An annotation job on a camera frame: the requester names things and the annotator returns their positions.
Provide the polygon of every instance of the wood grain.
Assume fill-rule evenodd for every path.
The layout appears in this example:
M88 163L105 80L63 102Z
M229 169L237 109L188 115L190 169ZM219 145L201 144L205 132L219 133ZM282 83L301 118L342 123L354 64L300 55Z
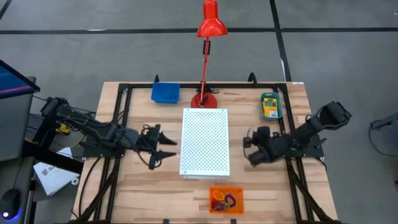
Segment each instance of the wood grain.
M116 102L119 82L104 83L98 105L97 119L110 121ZM304 122L310 113L304 85L288 83L289 99L296 126ZM163 146L165 151L177 152L167 158L156 170L149 170L138 156L127 151L121 161L114 201L112 223L161 223L167 218L171 223L295 223L289 180L284 161L250 166L243 156L242 137L249 128L270 126L279 131L277 121L264 121L260 116L259 97L271 89L220 89L216 94L218 108L228 109L231 177L228 180L187 180L179 176L180 141L183 108L190 107L194 89L181 89L180 101L175 105L158 105L150 100L151 89L133 89L127 126L142 129L143 124L161 124L167 137L178 146ZM284 121L289 130L284 108ZM95 159L85 162L82 180ZM325 168L314 159L304 159L310 192L319 205L332 218L336 211L330 192ZM98 191L103 159L96 165L87 183L83 209L89 205ZM78 189L80 196L82 182ZM214 185L238 186L244 189L244 215L214 215L208 212L208 190ZM74 212L78 211L79 197ZM101 217L104 218L108 196L105 196ZM303 218L306 218L302 206Z

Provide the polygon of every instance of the yellow label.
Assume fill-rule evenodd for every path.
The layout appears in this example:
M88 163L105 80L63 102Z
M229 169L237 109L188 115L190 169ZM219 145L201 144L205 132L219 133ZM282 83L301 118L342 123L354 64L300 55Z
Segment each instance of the yellow label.
M270 118L277 118L278 117L278 106L277 100L274 98L264 98L262 101L262 110L264 115Z

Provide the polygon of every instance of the concrete floor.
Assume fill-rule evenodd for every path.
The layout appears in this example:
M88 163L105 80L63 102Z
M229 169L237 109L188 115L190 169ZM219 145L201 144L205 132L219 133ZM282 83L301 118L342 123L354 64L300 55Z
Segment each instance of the concrete floor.
M229 27L273 27L265 0L218 0ZM280 25L301 27L398 27L398 2L277 0ZM198 0L13 0L0 30L148 29L197 27ZM312 111L340 101L353 115L339 131L324 131L331 191L345 223L396 223L398 159L370 145L371 121L398 112L398 32L283 33L293 81L305 82ZM0 58L37 77L38 96L61 96L95 110L105 81L199 80L202 41L195 34L0 35ZM270 33L233 33L213 39L208 80L283 81L277 39ZM33 112L42 102L34 101ZM75 142L78 136L59 139ZM397 140L373 133L383 152ZM43 192L36 193L41 198ZM76 187L40 201L35 223L66 222ZM50 215L41 214L51 210Z

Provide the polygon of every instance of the orange tray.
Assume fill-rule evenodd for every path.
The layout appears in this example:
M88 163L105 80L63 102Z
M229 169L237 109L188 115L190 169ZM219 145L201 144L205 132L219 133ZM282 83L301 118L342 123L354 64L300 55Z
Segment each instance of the orange tray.
M241 187L210 187L209 212L214 214L243 214L243 189Z

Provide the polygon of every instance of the monitor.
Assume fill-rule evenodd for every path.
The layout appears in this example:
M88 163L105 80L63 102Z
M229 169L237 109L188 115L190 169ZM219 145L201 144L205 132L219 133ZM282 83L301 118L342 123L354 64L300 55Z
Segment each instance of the monitor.
M0 60L0 99L40 91L28 78Z

